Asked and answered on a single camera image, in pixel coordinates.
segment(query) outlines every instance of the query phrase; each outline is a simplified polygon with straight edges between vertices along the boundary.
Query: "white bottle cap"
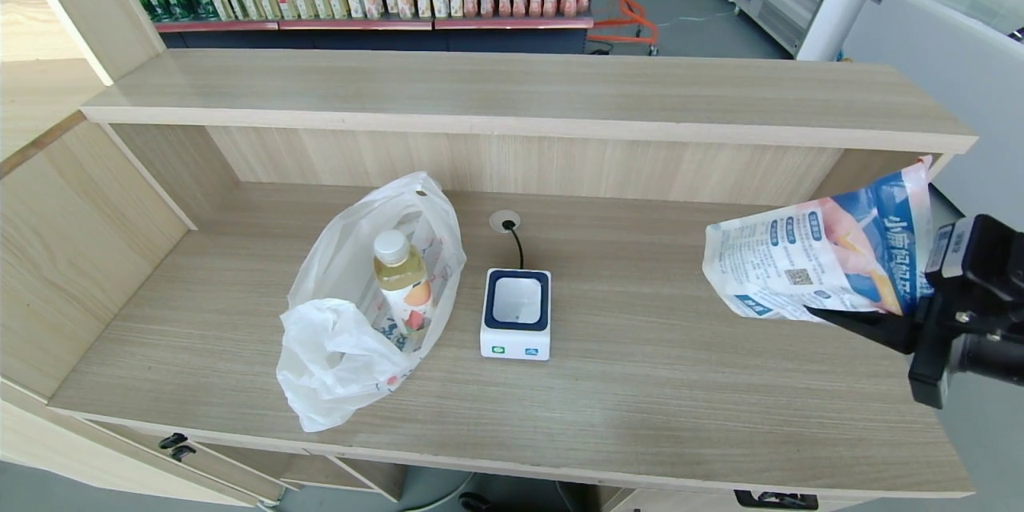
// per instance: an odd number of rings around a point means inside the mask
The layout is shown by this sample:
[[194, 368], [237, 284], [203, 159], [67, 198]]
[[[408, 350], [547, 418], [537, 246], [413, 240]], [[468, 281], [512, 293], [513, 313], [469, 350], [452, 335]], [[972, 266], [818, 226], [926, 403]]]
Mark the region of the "white bottle cap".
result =
[[381, 232], [374, 241], [374, 254], [385, 266], [397, 266], [409, 258], [409, 239], [398, 230]]

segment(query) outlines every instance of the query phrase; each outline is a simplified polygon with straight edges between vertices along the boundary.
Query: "store shelf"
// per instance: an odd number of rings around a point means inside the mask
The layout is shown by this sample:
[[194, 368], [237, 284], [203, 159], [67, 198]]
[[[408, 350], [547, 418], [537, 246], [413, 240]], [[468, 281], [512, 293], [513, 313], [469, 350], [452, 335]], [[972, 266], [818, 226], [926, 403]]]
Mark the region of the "store shelf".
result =
[[554, 17], [445, 17], [434, 20], [438, 31], [527, 31], [547, 30], [548, 28], [582, 28], [589, 30], [594, 27], [591, 16], [554, 16]]
[[382, 17], [380, 20], [280, 20], [282, 31], [430, 31], [431, 20], [402, 20]]
[[278, 23], [233, 20], [233, 23], [154, 23], [158, 32], [276, 31]]

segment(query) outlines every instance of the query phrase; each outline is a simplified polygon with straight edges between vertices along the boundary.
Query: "shelf panel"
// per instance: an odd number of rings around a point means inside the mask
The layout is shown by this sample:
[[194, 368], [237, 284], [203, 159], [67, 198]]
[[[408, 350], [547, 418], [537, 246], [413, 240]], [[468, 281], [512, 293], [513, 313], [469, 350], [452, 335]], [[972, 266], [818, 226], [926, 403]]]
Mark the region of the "shelf panel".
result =
[[267, 20], [231, 20], [231, 23], [154, 23], [158, 32], [228, 32], [228, 31], [276, 31], [278, 23]]
[[438, 31], [529, 31], [548, 30], [548, 28], [589, 28], [594, 27], [591, 16], [554, 16], [554, 17], [444, 17], [434, 20]]
[[382, 17], [380, 20], [280, 20], [282, 31], [430, 31], [431, 20], [402, 20]]
[[[440, 340], [394, 394], [304, 434], [274, 378], [278, 315], [323, 226], [366, 191], [242, 183], [165, 257], [50, 406], [573, 481], [971, 489], [932, 411], [911, 400], [899, 355], [722, 304], [700, 271], [705, 228], [751, 206], [451, 191], [468, 260]], [[527, 260], [557, 284], [550, 362], [479, 353], [482, 279], [514, 254], [487, 224], [502, 208], [529, 223]], [[182, 390], [189, 401], [168, 400]], [[922, 461], [928, 475], [915, 472]]]

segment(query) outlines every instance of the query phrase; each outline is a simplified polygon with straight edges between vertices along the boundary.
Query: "packaged food bag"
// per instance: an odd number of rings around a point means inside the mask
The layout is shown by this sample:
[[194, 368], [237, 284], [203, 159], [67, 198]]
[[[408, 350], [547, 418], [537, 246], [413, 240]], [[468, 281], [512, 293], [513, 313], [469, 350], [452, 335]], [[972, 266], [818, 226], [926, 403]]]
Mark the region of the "packaged food bag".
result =
[[804, 306], [912, 314], [932, 294], [931, 158], [860, 190], [707, 228], [703, 272], [740, 316], [823, 323]]
[[[374, 278], [374, 239], [397, 228], [422, 252], [433, 310], [423, 338], [397, 330]], [[466, 263], [459, 221], [425, 172], [371, 191], [324, 228], [291, 292], [278, 382], [306, 432], [390, 394], [440, 337]]]

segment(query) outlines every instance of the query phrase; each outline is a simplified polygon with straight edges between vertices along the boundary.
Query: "black handle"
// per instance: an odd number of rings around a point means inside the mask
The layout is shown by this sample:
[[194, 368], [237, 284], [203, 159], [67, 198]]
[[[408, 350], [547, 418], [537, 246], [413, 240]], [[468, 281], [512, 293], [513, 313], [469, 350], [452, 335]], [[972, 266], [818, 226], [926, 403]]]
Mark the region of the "black handle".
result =
[[181, 460], [188, 456], [189, 454], [196, 454], [196, 450], [188, 444], [181, 444], [175, 450], [171, 451], [171, 460], [175, 462], [181, 462]]
[[160, 450], [162, 451], [168, 451], [178, 444], [187, 441], [188, 441], [188, 436], [185, 436], [184, 434], [182, 434], [182, 432], [175, 432], [169, 435], [168, 437], [164, 438], [163, 440], [160, 440], [160, 443], [158, 443], [157, 445], [160, 446]]
[[786, 494], [763, 492], [754, 496], [751, 490], [732, 490], [736, 502], [743, 508], [770, 508], [773, 510], [816, 510], [818, 497], [813, 494]]

